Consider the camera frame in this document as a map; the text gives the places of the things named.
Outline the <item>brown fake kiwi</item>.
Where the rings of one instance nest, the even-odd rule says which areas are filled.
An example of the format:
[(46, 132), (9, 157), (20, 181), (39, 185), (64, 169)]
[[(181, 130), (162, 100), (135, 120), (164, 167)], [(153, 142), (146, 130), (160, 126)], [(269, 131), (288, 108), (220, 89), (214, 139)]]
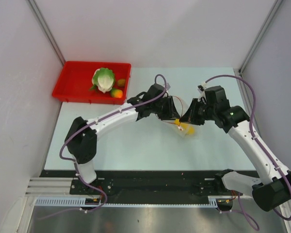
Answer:
[(125, 85), (126, 85), (126, 79), (117, 80), (117, 86), (118, 87), (125, 87)]

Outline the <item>yellow fake lemon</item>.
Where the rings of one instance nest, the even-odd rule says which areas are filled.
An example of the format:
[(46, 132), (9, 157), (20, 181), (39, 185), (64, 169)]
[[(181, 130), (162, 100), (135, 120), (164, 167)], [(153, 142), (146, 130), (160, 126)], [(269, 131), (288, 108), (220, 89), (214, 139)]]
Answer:
[(179, 119), (176, 119), (174, 123), (176, 126), (176, 132), (180, 136), (185, 137), (195, 135), (195, 128), (192, 125), (180, 122)]

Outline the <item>orange green fake mango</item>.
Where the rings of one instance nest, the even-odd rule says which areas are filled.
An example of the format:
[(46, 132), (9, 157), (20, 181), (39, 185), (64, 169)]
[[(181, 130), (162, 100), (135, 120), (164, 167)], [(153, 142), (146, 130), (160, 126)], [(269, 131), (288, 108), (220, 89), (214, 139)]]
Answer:
[(110, 95), (112, 98), (120, 99), (123, 97), (123, 91), (121, 89), (112, 88), (110, 91)]

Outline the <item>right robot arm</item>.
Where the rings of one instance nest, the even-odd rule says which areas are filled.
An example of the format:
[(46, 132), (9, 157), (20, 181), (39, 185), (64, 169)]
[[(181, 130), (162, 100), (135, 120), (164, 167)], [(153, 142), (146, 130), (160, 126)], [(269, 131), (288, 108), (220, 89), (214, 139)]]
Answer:
[(291, 171), (269, 150), (250, 118), (240, 106), (231, 107), (221, 86), (209, 87), (194, 98), (181, 122), (204, 125), (211, 120), (242, 148), (255, 167), (258, 178), (231, 169), (217, 175), (214, 190), (225, 195), (230, 190), (251, 196), (260, 209), (268, 212), (291, 200)]

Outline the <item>green fake lettuce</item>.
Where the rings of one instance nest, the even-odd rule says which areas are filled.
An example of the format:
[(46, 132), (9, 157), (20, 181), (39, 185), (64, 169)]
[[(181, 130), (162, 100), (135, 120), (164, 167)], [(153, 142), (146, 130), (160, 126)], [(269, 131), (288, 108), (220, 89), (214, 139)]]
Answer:
[(115, 84), (115, 74), (111, 69), (101, 67), (97, 69), (92, 77), (90, 90), (98, 89), (102, 93), (110, 92)]

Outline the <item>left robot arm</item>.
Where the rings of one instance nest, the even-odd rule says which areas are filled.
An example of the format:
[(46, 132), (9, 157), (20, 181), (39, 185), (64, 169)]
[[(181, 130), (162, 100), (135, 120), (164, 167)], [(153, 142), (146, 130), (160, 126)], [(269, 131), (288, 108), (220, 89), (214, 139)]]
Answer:
[(162, 121), (180, 118), (173, 97), (163, 86), (156, 83), (148, 91), (128, 99), (113, 112), (95, 119), (74, 119), (63, 147), (67, 147), (72, 155), (67, 160), (73, 162), (76, 174), (82, 180), (80, 187), (85, 193), (92, 194), (97, 190), (93, 158), (97, 152), (98, 140), (123, 124), (136, 122), (151, 114), (155, 114)]

